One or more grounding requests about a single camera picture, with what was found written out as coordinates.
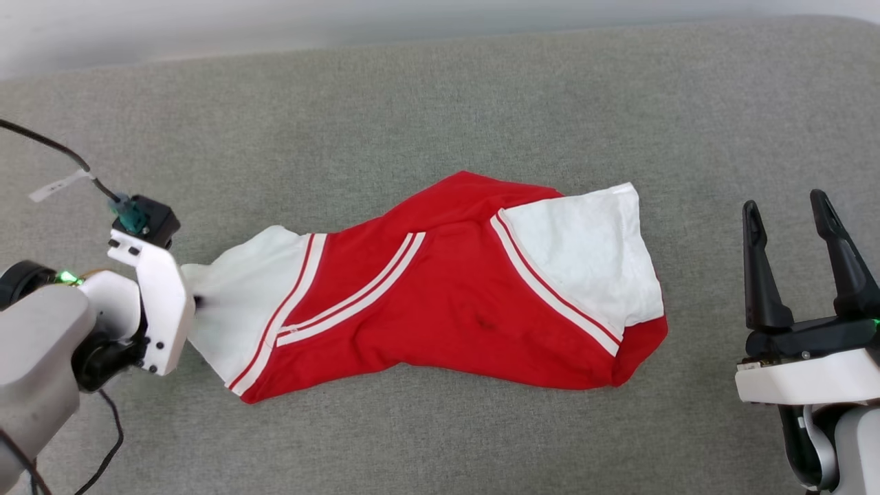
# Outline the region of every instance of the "green light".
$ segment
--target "green light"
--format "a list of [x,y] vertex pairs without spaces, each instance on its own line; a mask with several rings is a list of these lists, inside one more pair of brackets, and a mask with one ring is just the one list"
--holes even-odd
[[55,278],[58,282],[64,282],[65,284],[76,284],[80,285],[83,281],[77,277],[76,275],[70,273],[69,271],[63,271],[58,274],[58,277]]

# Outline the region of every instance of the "white wall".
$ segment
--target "white wall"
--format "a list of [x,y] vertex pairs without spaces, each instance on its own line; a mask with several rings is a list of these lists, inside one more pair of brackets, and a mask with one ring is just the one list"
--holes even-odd
[[880,0],[0,0],[0,78],[267,50],[797,13],[880,22]]

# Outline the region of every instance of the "cable tag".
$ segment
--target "cable tag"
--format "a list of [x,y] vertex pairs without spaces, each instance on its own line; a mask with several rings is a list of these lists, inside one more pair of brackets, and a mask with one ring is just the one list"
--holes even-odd
[[61,179],[60,181],[52,182],[51,184],[48,184],[46,186],[43,186],[43,187],[35,190],[33,193],[27,195],[27,197],[31,198],[31,201],[33,201],[34,203],[39,203],[40,201],[53,195],[56,191],[64,189],[64,188],[68,187],[70,184],[72,184],[80,179],[83,179],[83,178],[94,179],[95,176],[92,175],[91,172],[86,172],[83,169],[79,169],[76,172],[74,172],[73,174],[70,174],[67,177]]

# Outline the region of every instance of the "folded clothing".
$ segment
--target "folded clothing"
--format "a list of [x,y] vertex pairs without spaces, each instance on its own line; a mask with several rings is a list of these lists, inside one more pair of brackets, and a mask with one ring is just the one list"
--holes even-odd
[[398,363],[619,386],[667,333],[632,184],[461,172],[338,233],[271,226],[210,265],[189,340],[246,403]]

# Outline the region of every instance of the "white stripe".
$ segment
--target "white stripe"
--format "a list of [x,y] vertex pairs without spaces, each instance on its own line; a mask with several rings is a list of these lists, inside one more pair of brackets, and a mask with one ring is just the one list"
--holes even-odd
[[361,289],[358,292],[355,292],[354,295],[352,295],[350,298],[345,299],[344,301],[342,301],[341,303],[337,304],[334,307],[331,307],[330,309],[326,310],[324,313],[321,313],[318,316],[311,318],[310,320],[306,320],[301,323],[297,323],[296,325],[290,325],[288,327],[283,327],[282,331],[284,331],[284,330],[296,331],[297,327],[305,327],[305,326],[311,325],[312,323],[314,323],[318,320],[321,320],[327,316],[330,316],[333,313],[336,313],[337,311],[339,311],[343,307],[348,306],[352,302],[359,299],[361,296],[363,296],[367,292],[372,291],[373,287],[378,285],[379,282],[381,282],[382,279],[385,278],[385,275],[388,275],[388,272],[391,271],[391,268],[393,268],[394,264],[400,259],[401,256],[403,256],[403,252],[404,252],[404,250],[406,250],[407,244],[409,244],[409,240],[412,238],[413,238],[413,234],[408,233],[407,237],[404,238],[403,243],[400,244],[400,248],[397,250],[397,253],[394,254],[394,257],[391,259],[391,261],[388,263],[388,265],[385,266],[385,268],[379,272],[379,274],[376,276],[376,278],[373,278],[369,284],[365,285],[363,289]]
[[275,336],[284,323],[284,319],[299,304],[299,301],[303,299],[305,293],[308,292],[309,287],[312,286],[312,282],[315,280],[315,273],[318,271],[321,253],[324,252],[326,237],[325,233],[315,233],[312,235],[312,248],[309,250],[308,260],[303,267],[303,278],[299,281],[297,289],[275,315],[275,319],[272,320],[272,326],[266,332],[266,338],[260,343],[260,353],[257,355],[257,360],[253,363],[247,374],[231,389],[236,395],[244,394],[257,381],[260,374],[263,373],[263,369],[269,361],[269,355],[272,354],[272,348],[275,346]]
[[396,282],[397,279],[400,278],[403,272],[407,269],[409,263],[413,261],[415,253],[418,252],[419,246],[422,245],[422,240],[424,240],[424,238],[425,233],[417,233],[413,238],[413,244],[409,247],[409,249],[406,250],[406,253],[403,255],[403,259],[400,260],[400,264],[397,265],[397,267],[391,272],[391,275],[389,275],[388,278],[386,278],[385,281],[382,282],[382,284],[377,286],[375,290],[367,294],[363,299],[357,301],[351,307],[345,308],[339,313],[334,314],[330,318],[327,318],[326,320],[318,323],[313,327],[309,327],[305,330],[294,331],[286,336],[278,337],[276,345],[292,344],[310,336],[315,336],[323,332],[324,330],[330,329],[342,323],[343,321],[351,318],[355,314],[360,313],[366,307],[376,302],[376,300],[379,299],[382,294],[386,293],[388,289],[390,289],[391,286],[394,285],[394,282]]
[[577,313],[577,311],[571,309],[570,307],[562,304],[548,289],[537,279],[535,276],[529,271],[528,267],[525,266],[523,260],[519,257],[517,253],[517,249],[513,246],[513,241],[510,236],[507,234],[507,231],[504,230],[504,226],[501,225],[501,222],[498,221],[498,217],[492,217],[490,221],[492,228],[495,229],[495,233],[498,234],[498,239],[501,240],[502,245],[504,246],[504,250],[507,251],[507,256],[510,258],[510,262],[513,263],[514,268],[517,269],[519,276],[529,285],[535,294],[538,297],[542,298],[550,307],[552,307],[557,313],[561,314],[567,320],[571,321],[583,331],[587,332],[591,337],[593,337],[599,345],[605,348],[609,354],[612,356],[617,356],[617,350],[619,346],[616,342],[614,342],[601,328],[597,327],[593,324],[592,321],[587,320],[583,316]]

